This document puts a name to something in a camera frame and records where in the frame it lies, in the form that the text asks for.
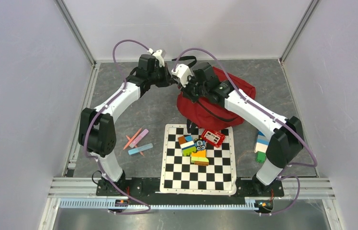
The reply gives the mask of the red backpack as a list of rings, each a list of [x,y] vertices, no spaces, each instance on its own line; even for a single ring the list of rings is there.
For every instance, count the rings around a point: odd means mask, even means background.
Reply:
[[[195,56],[183,56],[179,60],[192,59],[193,61],[188,66],[193,67],[197,63]],[[213,67],[213,70],[220,81],[227,80],[222,69]],[[247,96],[255,99],[256,89],[254,86],[230,73],[228,75],[239,89],[242,89]],[[193,132],[196,126],[198,128],[220,131],[228,127],[238,126],[244,122],[244,119],[239,115],[227,111],[217,104],[210,103],[206,98],[202,97],[198,101],[192,102],[183,92],[177,97],[177,108],[187,118],[188,132]]]

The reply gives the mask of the red plastic card box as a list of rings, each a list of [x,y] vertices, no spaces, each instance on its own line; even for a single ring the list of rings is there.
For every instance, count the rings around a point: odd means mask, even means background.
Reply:
[[[219,131],[205,129],[201,135],[201,138],[210,145],[219,148],[225,140],[225,135]]]

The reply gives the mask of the orange pencil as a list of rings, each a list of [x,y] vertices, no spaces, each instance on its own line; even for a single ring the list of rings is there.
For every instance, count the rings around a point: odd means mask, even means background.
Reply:
[[[134,141],[134,139],[139,135],[139,133],[142,131],[142,128],[139,128],[138,131],[131,137],[128,138],[128,142],[124,146],[124,150],[130,146],[130,144]]]

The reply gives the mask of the pink highlighter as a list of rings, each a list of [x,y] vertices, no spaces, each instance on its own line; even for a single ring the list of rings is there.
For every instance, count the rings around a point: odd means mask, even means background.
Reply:
[[[148,133],[149,133],[148,129],[142,130],[139,134],[135,136],[135,138],[131,141],[129,146],[131,148],[134,148]]]

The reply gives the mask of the light blue highlighter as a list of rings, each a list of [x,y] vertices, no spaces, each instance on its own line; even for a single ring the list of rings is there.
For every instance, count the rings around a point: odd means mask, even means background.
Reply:
[[[152,148],[153,148],[153,144],[149,143],[149,144],[128,150],[128,154],[133,155],[133,154],[137,154],[137,153],[140,153],[142,151],[149,150]]]

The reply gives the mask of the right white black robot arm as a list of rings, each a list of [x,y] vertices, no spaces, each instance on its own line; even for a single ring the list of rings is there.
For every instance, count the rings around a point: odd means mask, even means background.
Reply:
[[[269,139],[267,158],[252,178],[253,191],[260,196],[266,195],[274,181],[306,147],[300,119],[286,118],[267,109],[248,95],[252,86],[208,62],[194,69],[178,64],[171,74],[185,100],[199,106],[206,102],[220,112],[234,115],[235,121],[227,122],[225,127],[246,121]]]

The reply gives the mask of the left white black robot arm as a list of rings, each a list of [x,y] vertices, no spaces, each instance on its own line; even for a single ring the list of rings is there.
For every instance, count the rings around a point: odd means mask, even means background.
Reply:
[[[121,195],[126,191],[125,172],[114,152],[117,142],[115,122],[151,86],[167,87],[171,84],[171,75],[164,59],[143,54],[137,67],[124,79],[117,92],[95,108],[82,110],[78,142],[86,157],[95,160],[102,178],[109,182],[108,189],[114,195]]]

